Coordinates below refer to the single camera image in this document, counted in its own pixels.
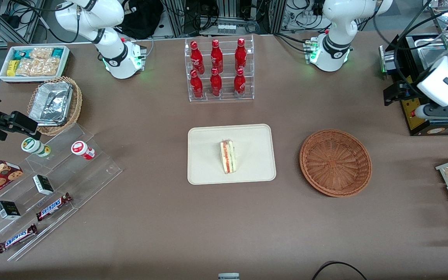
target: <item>empty wicker basket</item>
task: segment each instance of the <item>empty wicker basket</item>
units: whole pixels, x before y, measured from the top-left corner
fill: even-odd
[[[37,127],[37,131],[39,131],[42,134],[49,135],[49,136],[55,136],[58,133],[60,133],[62,130],[64,130],[66,127],[68,127],[70,124],[75,123],[81,113],[82,93],[81,93],[81,89],[77,86],[76,82],[68,77],[59,77],[59,78],[51,79],[44,83],[57,83],[57,82],[68,82],[73,85],[72,100],[70,101],[70,109],[68,112],[68,120],[67,120],[66,124],[64,124],[63,126],[38,126]],[[34,98],[36,97],[37,89],[39,89],[39,87],[37,87],[35,89],[34,94],[30,98],[29,105],[27,106],[27,115],[30,114],[32,105],[34,105]]]
[[[368,185],[372,173],[364,145],[335,129],[317,131],[304,141],[300,167],[314,188],[334,197],[356,195]]]

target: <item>red bottle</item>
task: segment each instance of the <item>red bottle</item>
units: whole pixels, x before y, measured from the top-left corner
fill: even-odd
[[[198,73],[195,69],[191,69],[191,89],[194,94],[194,98],[201,99],[203,98],[203,84],[201,83],[201,79],[198,77]]]
[[[192,41],[190,43],[191,46],[191,64],[193,68],[198,71],[198,74],[202,75],[205,73],[205,66],[203,66],[203,55],[201,55],[201,51],[198,49],[198,44],[196,41]]]
[[[236,77],[234,78],[234,96],[241,98],[245,94],[245,83],[247,80],[243,76],[243,68],[236,71]]]
[[[212,40],[212,53],[210,53],[212,58],[212,67],[216,67],[219,73],[224,71],[224,61],[222,59],[222,50],[219,47],[219,40]]]
[[[212,95],[219,97],[222,94],[222,78],[216,67],[212,68],[212,76],[210,77],[210,85],[212,86]]]
[[[238,39],[238,48],[234,53],[234,67],[236,71],[240,68],[245,68],[247,65],[247,50],[245,49],[245,39]]]

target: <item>brown tablecloth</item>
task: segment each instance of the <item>brown tablecloth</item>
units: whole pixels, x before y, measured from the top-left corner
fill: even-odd
[[[306,65],[273,36],[254,39],[255,100],[214,104],[188,101],[184,40],[156,41],[147,70],[128,80],[112,78],[93,45],[70,45],[68,76],[84,96],[79,123],[125,171],[20,261],[0,257],[0,279],[215,279],[236,271],[243,280],[304,280],[330,260],[371,279],[448,278],[448,193],[434,170],[448,162],[448,136],[408,136],[400,106],[383,106],[391,81],[379,73],[377,34],[358,34],[334,73]],[[1,83],[0,110],[26,112],[35,87]],[[260,123],[272,129],[273,181],[187,181],[191,128]],[[326,197],[300,172],[301,143],[328,128],[351,133],[371,155],[372,179],[357,196]],[[28,156],[22,139],[0,142],[0,159]],[[346,268],[323,275],[357,277]]]

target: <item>sandwich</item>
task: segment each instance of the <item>sandwich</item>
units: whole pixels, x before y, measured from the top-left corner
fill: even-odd
[[[236,172],[235,146],[231,140],[220,142],[220,155],[222,157],[224,173]]]

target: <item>small black box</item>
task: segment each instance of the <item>small black box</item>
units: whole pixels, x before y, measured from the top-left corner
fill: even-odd
[[[36,185],[37,191],[44,195],[53,194],[53,187],[49,183],[47,177],[43,175],[36,175],[32,179],[34,179],[34,184]]]
[[[16,220],[20,218],[20,213],[16,205],[11,201],[0,200],[0,215],[3,219]]]

